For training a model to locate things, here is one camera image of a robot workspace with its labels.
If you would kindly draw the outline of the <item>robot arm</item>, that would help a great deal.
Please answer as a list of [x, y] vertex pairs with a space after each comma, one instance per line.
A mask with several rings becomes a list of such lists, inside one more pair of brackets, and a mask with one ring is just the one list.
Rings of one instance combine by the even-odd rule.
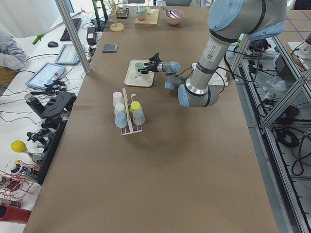
[[208, 83], [228, 47], [241, 34], [251, 40], [280, 34], [285, 28], [286, 7], [285, 0], [218, 0], [208, 14], [209, 40], [190, 78], [179, 78], [179, 63], [162, 62], [158, 54], [138, 71], [166, 73], [166, 88], [178, 88], [178, 100], [184, 107], [211, 106], [219, 91]]

